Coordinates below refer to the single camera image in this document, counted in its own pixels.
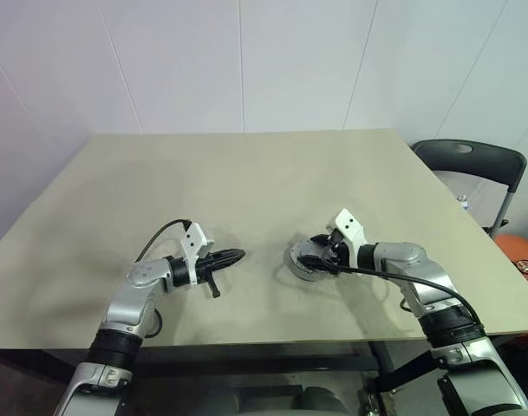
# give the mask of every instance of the chair backrest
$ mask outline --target chair backrest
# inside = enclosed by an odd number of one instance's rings
[[[522,153],[469,140],[423,140],[412,146],[432,171],[467,173],[494,180],[514,193],[527,161]]]

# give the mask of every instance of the black wire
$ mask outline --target black wire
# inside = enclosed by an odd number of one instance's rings
[[[144,255],[146,254],[150,246],[153,244],[154,241],[156,241],[156,238],[158,238],[163,231],[167,230],[172,225],[175,225],[178,223],[182,223],[186,231],[192,222],[189,221],[188,219],[174,219],[172,222],[165,224],[163,227],[161,227],[159,230],[156,231],[156,233],[153,235],[152,238],[150,238],[150,241],[148,241],[144,249],[142,249],[142,251],[140,252],[139,256],[136,257],[136,260],[134,260],[134,262],[138,263],[140,260],[142,260],[142,258],[144,257]]]
[[[406,299],[402,298],[401,303],[399,303],[399,307],[402,310],[406,310],[407,312],[412,312],[412,310],[410,308],[407,308],[406,306],[404,306],[405,303],[406,303]]]
[[[154,338],[161,332],[161,328],[163,327],[163,319],[161,318],[161,313],[157,309],[154,309],[153,312],[156,314],[156,318],[158,318],[158,327],[153,333],[144,335],[145,338]]]
[[[142,258],[144,257],[144,255],[146,254],[150,246],[153,244],[154,241],[156,241],[156,238],[158,238],[163,231],[167,230],[172,225],[175,225],[178,223],[182,223],[186,231],[188,227],[191,226],[192,221],[188,219],[174,219],[173,221],[165,224],[163,227],[161,227],[159,230],[156,231],[156,233],[153,235],[152,238],[150,238],[150,241],[148,241],[148,243],[144,246],[144,249],[142,249],[139,256],[136,257],[136,260],[134,260],[134,262],[138,263],[140,260],[142,260]],[[161,317],[161,313],[157,309],[154,309],[153,312],[156,314],[156,318],[158,320],[158,327],[154,333],[145,335],[144,336],[145,338],[154,338],[161,332],[161,329],[163,327],[163,318]]]
[[[434,288],[437,290],[440,290],[441,292],[445,292],[448,295],[458,299],[460,303],[462,303],[466,309],[468,309],[468,312],[474,319],[474,321],[481,325],[481,320],[479,319],[478,313],[475,311],[475,309],[472,307],[469,301],[467,301],[463,295],[460,293],[455,292],[454,290],[451,290],[449,288],[446,288],[445,286],[433,282],[429,282],[428,280],[420,279],[419,277],[413,277],[413,276],[406,276],[406,275],[399,275],[397,273],[388,273],[386,271],[376,271],[376,270],[368,270],[368,269],[358,269],[355,267],[346,267],[346,266],[340,266],[338,264],[334,264],[327,259],[324,258],[327,251],[325,250],[321,256],[322,263],[328,267],[330,267],[333,270],[337,271],[343,271],[345,273],[360,273],[361,275],[371,275],[371,276],[378,276],[382,277],[384,279],[394,279],[394,280],[403,280],[405,282],[411,282],[411,283],[419,283],[423,284],[425,286],[429,286],[430,288]]]

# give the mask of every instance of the beige tabletop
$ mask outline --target beige tabletop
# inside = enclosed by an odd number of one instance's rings
[[[0,242],[0,348],[88,347],[132,260],[175,218],[247,254],[215,274],[219,299],[206,285],[162,298],[146,345],[422,338],[392,283],[307,283],[285,266],[342,208],[370,242],[425,247],[489,333],[528,331],[526,280],[394,131],[98,136]],[[148,258],[179,254],[180,237]]]

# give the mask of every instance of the floor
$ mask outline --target floor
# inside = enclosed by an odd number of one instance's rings
[[[422,353],[427,344],[422,341],[398,341],[388,344],[395,365]],[[207,394],[227,387],[302,385],[331,390],[356,415],[360,409],[358,392],[367,377],[373,373],[308,372],[295,374],[170,377],[143,380],[132,389],[134,406],[139,414],[160,416],[170,414],[195,414]],[[440,394],[436,386],[438,374],[428,374],[397,389],[394,403],[399,416],[429,414],[445,416]],[[62,396],[64,386],[54,385],[18,373],[0,365],[0,414],[16,416],[50,415]],[[252,398],[244,404],[244,410],[285,408],[290,397]]]

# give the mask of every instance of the orange object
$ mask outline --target orange object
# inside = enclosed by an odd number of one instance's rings
[[[525,238],[501,234],[495,243],[528,281],[528,241]]]

